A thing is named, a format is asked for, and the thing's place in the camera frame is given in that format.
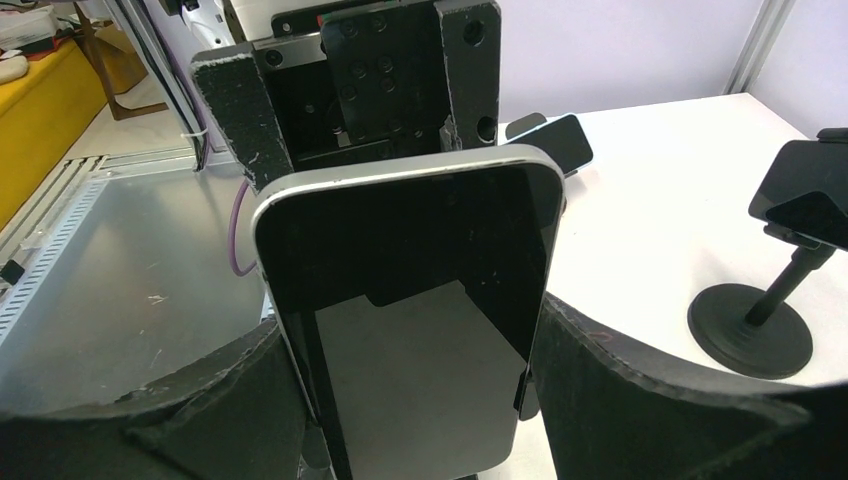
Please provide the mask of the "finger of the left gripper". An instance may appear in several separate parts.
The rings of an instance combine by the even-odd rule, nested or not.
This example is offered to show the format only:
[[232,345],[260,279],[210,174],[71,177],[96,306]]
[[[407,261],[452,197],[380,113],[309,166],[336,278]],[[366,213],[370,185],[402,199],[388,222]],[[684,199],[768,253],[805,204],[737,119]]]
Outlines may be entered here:
[[445,149],[496,143],[502,13],[495,1],[437,1],[450,113],[439,134]]
[[254,53],[199,52],[190,62],[190,74],[254,191],[294,172]]

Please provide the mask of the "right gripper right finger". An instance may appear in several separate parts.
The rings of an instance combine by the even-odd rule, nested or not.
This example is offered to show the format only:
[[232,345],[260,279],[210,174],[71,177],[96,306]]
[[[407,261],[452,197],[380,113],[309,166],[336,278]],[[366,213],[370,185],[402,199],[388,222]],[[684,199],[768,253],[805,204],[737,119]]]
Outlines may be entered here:
[[757,380],[665,353],[553,295],[531,372],[561,479],[843,479],[847,387]]

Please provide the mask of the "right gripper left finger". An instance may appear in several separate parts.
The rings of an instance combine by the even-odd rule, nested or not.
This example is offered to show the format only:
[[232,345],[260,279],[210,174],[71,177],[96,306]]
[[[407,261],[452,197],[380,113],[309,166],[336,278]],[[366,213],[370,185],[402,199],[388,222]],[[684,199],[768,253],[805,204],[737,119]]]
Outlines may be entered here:
[[295,479],[307,408],[276,323],[106,404],[1,415],[4,479]]

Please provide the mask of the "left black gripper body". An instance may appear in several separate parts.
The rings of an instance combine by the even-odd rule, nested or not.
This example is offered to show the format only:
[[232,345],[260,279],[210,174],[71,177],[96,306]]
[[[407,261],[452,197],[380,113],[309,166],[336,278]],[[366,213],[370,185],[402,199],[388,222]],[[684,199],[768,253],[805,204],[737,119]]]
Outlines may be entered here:
[[449,150],[448,59],[464,20],[445,1],[336,1],[281,14],[252,42],[296,166]]

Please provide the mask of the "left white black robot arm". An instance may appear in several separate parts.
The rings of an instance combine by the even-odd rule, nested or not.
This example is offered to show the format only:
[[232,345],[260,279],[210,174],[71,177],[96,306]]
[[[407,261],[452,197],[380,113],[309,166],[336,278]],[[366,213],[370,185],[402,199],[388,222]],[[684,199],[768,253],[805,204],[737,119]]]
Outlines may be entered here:
[[190,76],[248,184],[494,145],[494,1],[166,1]]

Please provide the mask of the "round wooden phone stand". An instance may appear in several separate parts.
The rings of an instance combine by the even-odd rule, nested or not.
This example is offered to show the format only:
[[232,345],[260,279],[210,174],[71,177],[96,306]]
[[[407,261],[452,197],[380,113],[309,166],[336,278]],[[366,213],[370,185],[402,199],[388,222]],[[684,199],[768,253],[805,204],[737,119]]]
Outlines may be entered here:
[[547,118],[538,112],[533,112],[507,124],[505,138],[507,141],[517,138],[533,129],[544,125]]

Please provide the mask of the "light blue phone on wooden stand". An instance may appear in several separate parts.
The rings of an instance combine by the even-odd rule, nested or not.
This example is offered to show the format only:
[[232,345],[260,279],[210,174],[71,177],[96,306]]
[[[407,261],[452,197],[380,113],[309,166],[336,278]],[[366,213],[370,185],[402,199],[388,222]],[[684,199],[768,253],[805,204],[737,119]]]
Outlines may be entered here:
[[547,118],[544,125],[507,142],[532,145],[543,150],[566,177],[574,175],[594,159],[593,149],[574,114]]

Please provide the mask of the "back black phone stand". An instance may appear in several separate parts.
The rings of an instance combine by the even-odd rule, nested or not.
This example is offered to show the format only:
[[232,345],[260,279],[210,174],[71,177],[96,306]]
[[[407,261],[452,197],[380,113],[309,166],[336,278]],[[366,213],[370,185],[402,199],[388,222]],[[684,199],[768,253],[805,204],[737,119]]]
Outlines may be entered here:
[[696,295],[687,311],[690,333],[706,354],[736,373],[765,380],[789,378],[811,360],[811,331],[786,300],[837,250],[788,231],[779,238],[796,249],[768,289],[713,285]]

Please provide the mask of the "blue-cased phone on back stand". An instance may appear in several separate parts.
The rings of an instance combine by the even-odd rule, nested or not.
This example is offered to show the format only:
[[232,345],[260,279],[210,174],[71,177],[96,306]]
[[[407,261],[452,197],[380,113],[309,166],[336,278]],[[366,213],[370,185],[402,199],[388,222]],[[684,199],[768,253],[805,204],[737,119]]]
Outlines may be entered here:
[[847,248],[847,129],[825,128],[814,140],[778,151],[748,214],[778,229]]

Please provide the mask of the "yellow box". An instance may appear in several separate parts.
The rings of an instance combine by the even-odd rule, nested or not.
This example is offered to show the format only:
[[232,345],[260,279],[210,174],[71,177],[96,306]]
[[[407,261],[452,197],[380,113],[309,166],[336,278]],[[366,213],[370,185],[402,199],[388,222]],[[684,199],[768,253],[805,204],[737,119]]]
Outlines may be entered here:
[[106,104],[73,41],[1,86],[1,224],[8,221]]

